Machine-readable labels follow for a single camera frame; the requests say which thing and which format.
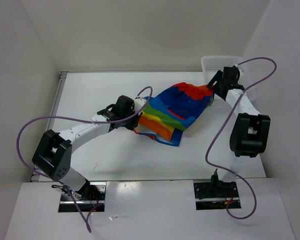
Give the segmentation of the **rainbow striped shorts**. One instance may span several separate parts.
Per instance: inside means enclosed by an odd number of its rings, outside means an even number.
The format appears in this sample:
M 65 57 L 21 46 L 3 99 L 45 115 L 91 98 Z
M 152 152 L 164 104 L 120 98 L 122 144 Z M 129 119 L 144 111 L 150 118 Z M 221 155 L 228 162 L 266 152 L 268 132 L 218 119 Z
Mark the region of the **rainbow striped shorts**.
M 134 132 L 160 144 L 178 147 L 184 131 L 214 101 L 214 92 L 207 85 L 181 82 L 145 99 L 148 104 Z

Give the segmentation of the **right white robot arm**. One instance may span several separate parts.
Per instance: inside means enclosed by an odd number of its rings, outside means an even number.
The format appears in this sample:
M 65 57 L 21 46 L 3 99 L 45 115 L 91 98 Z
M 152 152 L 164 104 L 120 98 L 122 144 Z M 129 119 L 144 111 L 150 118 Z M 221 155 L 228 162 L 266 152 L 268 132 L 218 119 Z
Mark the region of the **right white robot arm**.
M 210 179 L 209 191 L 215 197 L 220 197 L 232 189 L 236 182 L 236 174 L 241 171 L 244 161 L 257 157 L 267 146 L 271 119 L 256 110 L 244 93 L 245 88 L 239 83 L 242 74 L 243 72 L 236 66 L 225 66 L 223 70 L 217 71 L 207 85 L 234 109 L 236 117 L 229 138 L 233 156 L 230 157 L 226 168 L 230 171 L 218 176 L 216 170 Z

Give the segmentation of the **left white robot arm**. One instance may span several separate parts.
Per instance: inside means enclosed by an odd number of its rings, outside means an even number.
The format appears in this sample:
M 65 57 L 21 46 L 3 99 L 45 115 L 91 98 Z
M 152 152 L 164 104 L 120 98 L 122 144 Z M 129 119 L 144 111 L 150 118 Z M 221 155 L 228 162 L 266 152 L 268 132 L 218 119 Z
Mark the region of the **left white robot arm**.
M 97 112 L 92 119 L 75 127 L 55 132 L 47 130 L 32 157 L 32 162 L 48 178 L 66 185 L 79 200 L 97 196 L 98 189 L 71 167 L 72 154 L 89 141 L 118 128 L 130 131 L 138 125 L 146 99 L 121 95 L 115 104 Z

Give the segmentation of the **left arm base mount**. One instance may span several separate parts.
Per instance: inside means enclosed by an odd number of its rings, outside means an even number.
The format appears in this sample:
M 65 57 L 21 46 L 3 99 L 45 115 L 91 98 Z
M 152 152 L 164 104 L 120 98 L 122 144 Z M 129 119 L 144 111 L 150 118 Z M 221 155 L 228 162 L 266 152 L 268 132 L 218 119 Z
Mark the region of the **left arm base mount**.
M 88 213 L 92 210 L 93 213 L 105 211 L 105 199 L 107 182 L 93 181 L 94 186 L 92 193 L 85 198 L 79 198 L 79 195 L 72 192 L 73 198 L 76 200 L 79 209 L 83 213 Z M 58 212 L 59 213 L 74 213 L 78 212 L 74 201 L 68 195 L 68 192 L 61 185 L 52 185 L 52 188 L 61 190 Z

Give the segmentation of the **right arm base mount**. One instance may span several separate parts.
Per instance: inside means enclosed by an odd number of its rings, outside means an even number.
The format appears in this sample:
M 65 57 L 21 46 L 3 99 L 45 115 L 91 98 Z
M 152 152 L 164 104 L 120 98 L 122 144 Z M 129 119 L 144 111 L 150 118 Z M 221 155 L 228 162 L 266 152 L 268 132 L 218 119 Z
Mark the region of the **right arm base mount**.
M 231 189 L 214 192 L 210 180 L 204 179 L 193 181 L 195 207 L 197 211 L 203 210 L 225 210 L 227 204 L 229 209 L 241 209 L 237 185 Z

